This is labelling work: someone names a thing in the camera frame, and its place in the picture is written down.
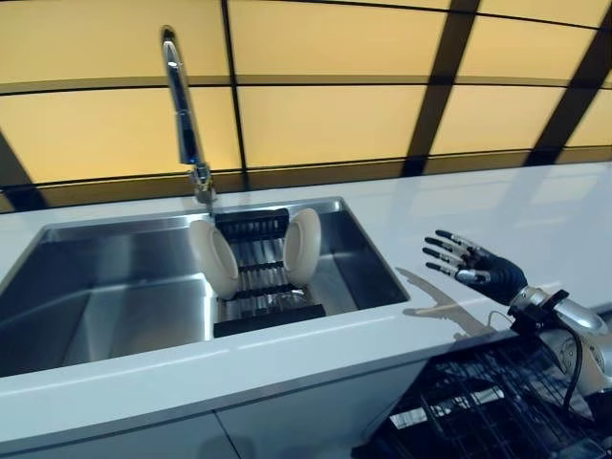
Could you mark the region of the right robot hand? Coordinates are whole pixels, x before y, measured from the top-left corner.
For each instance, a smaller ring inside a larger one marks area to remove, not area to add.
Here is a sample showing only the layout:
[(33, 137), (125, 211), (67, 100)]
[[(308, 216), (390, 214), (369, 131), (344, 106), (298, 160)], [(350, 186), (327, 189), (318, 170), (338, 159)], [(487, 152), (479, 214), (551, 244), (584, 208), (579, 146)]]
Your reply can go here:
[(443, 273), (477, 293), (504, 306), (528, 286), (524, 272), (469, 239), (442, 229), (425, 238), (423, 253), (434, 259), (426, 267)]

